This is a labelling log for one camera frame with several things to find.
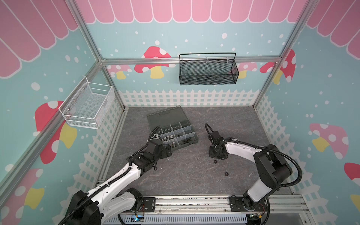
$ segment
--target mushroom illustration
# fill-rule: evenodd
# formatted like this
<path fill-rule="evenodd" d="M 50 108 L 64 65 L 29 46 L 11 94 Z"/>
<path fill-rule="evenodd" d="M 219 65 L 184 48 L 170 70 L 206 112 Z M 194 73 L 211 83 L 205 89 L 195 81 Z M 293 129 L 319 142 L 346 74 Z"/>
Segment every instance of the mushroom illustration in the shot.
<path fill-rule="evenodd" d="M 118 80 L 126 79 L 126 76 L 123 71 L 132 72 L 129 65 L 108 65 L 107 69 L 108 69 L 111 77 L 115 77 L 115 74 L 116 74 L 116 78 Z"/>
<path fill-rule="evenodd" d="M 238 63 L 239 77 L 238 79 L 243 79 L 246 77 L 246 71 L 257 71 L 256 63 Z"/>
<path fill-rule="evenodd" d="M 146 50 L 142 58 L 171 58 L 171 56 L 164 49 L 156 46 L 151 46 Z M 164 73 L 161 70 L 162 66 L 175 67 L 175 64 L 136 65 L 135 71 L 138 73 L 144 73 L 148 70 L 151 70 L 150 78 L 161 79 L 164 77 Z"/>
<path fill-rule="evenodd" d="M 52 101 L 45 103 L 37 108 L 35 111 L 35 123 L 37 131 L 34 132 L 34 136 L 38 135 L 44 129 L 49 120 L 57 112 L 58 106 L 60 106 L 61 103 L 62 101 Z M 64 142 L 67 148 L 70 148 L 74 143 L 76 136 L 77 129 L 70 127 L 67 123 L 65 123 L 65 121 L 63 121 L 43 151 L 40 153 L 42 163 L 48 164 L 55 159 L 59 148 L 59 140 Z"/>
<path fill-rule="evenodd" d="M 267 73 L 272 70 L 274 67 L 273 62 L 268 62 L 263 67 L 260 68 L 261 73 Z M 280 70 L 276 73 L 274 77 L 274 84 L 279 85 L 280 84 L 280 78 L 281 75 L 285 75 L 286 81 L 290 82 L 292 78 L 294 77 L 295 73 L 295 67 L 296 67 L 296 56 L 294 50 L 290 50 L 288 56 L 286 57 L 285 61 L 283 62 L 283 65 L 280 67 Z"/>
<path fill-rule="evenodd" d="M 312 123 L 310 124 L 310 135 L 313 133 L 318 135 L 317 139 L 312 140 L 316 149 L 320 152 L 331 146 L 336 158 L 342 159 L 349 148 L 349 139 L 346 131 L 342 127 Z"/>
<path fill-rule="evenodd" d="M 360 165 L 355 163 L 345 163 L 344 171 L 346 175 L 360 186 Z"/>
<path fill-rule="evenodd" d="M 356 208 L 360 212 L 360 195 L 352 194 L 352 195 L 350 195 L 350 198 L 351 198 L 352 202 L 354 203 L 354 205 L 356 206 Z"/>
<path fill-rule="evenodd" d="M 1 209 L 2 225 L 17 225 L 21 221 L 24 206 L 36 209 L 45 189 L 34 189 L 32 186 L 42 175 L 43 169 L 31 169 L 27 172 L 20 184 Z"/>

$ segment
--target gray marble floor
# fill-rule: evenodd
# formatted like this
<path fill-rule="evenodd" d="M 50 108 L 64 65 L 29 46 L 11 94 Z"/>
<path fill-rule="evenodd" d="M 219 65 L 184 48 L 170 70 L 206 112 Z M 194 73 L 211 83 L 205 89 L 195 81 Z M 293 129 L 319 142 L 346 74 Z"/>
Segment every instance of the gray marble floor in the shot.
<path fill-rule="evenodd" d="M 129 108 L 107 179 L 126 163 L 126 157 L 140 149 L 150 133 L 146 115 L 163 108 Z M 143 195 L 172 194 L 243 194 L 259 178 L 251 161 L 235 155 L 226 160 L 209 157 L 210 141 L 204 123 L 224 138 L 231 136 L 257 145 L 269 144 L 261 123 L 252 107 L 183 107 L 199 138 L 197 144 L 181 148 L 171 157 L 158 161 L 158 170 L 150 170 L 132 182 Z M 290 194 L 282 188 L 275 194 Z"/>

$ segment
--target white picket fence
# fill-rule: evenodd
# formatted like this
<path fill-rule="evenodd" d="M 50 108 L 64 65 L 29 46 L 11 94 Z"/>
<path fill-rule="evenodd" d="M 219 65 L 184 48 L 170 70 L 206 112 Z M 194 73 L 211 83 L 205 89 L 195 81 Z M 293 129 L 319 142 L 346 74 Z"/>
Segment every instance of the white picket fence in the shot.
<path fill-rule="evenodd" d="M 333 213 L 330 213 L 326 208 L 328 200 L 320 197 L 318 193 L 320 186 L 312 183 L 312 173 L 306 172 L 306 162 L 300 161 L 300 152 L 295 151 L 295 143 L 290 142 L 290 134 L 285 133 L 285 127 L 281 126 L 281 119 L 278 120 L 278 113 L 274 113 L 274 107 L 271 107 L 271 101 L 268 101 L 268 96 L 264 96 L 261 99 L 261 102 L 257 106 L 257 112 L 259 113 L 260 121 L 265 128 L 270 143 L 276 145 L 276 147 L 281 152 L 286 153 L 295 159 L 302 169 L 302 180 L 300 183 L 293 186 L 292 190 L 297 194 L 303 195 L 304 200 L 306 201 L 306 204 L 317 223 L 322 222 L 323 225 L 328 223 L 335 225 L 337 216 Z M 296 168 L 291 163 L 289 165 L 292 167 L 292 170 L 295 173 Z M 288 182 L 294 181 L 296 177 L 297 173 L 293 174 L 288 179 Z"/>
<path fill-rule="evenodd" d="M 100 128 L 96 130 L 96 136 L 92 136 L 93 143 L 88 145 L 89 152 L 84 154 L 84 163 L 79 164 L 79 173 L 73 175 L 74 185 L 67 188 L 69 196 L 60 202 L 62 207 L 60 214 L 52 218 L 54 224 L 58 224 L 64 218 L 72 196 L 79 190 L 87 192 L 96 182 L 96 176 L 100 172 L 101 163 L 105 158 L 111 137 L 115 132 L 121 110 L 119 103 L 115 99 Z"/>
<path fill-rule="evenodd" d="M 173 105 L 181 105 L 181 106 L 250 106 L 253 105 L 258 94 L 259 90 L 253 92 L 252 90 L 245 92 L 242 90 L 238 92 L 235 90 L 234 92 L 223 92 L 223 90 L 216 92 L 213 90 L 209 92 L 208 90 L 202 92 L 199 90 L 195 92 L 194 90 L 187 92 L 180 92 L 177 90 L 173 92 L 170 90 L 169 92 L 162 91 L 158 92 L 144 92 L 140 91 L 139 93 L 133 91 L 132 93 L 126 91 L 122 93 L 119 91 L 122 101 L 125 105 L 129 107 L 146 107 L 146 106 L 173 106 Z"/>

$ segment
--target metal mesh basket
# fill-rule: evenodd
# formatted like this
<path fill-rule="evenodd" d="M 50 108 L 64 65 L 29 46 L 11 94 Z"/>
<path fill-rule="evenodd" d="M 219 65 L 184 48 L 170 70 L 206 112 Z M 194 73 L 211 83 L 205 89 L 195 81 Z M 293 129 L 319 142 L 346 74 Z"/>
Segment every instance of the metal mesh basket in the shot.
<path fill-rule="evenodd" d="M 114 88 L 84 77 L 59 110 L 70 126 L 98 129 L 114 101 Z"/>
<path fill-rule="evenodd" d="M 180 54 L 180 85 L 236 84 L 239 71 L 236 53 Z"/>

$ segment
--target white wire basket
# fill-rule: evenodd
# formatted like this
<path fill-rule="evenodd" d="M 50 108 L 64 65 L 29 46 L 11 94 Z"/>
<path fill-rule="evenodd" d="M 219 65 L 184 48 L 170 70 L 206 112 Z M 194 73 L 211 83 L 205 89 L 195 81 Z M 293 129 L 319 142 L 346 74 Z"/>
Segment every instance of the white wire basket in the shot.
<path fill-rule="evenodd" d="M 114 88 L 84 77 L 59 110 L 70 126 L 98 129 L 114 101 Z"/>

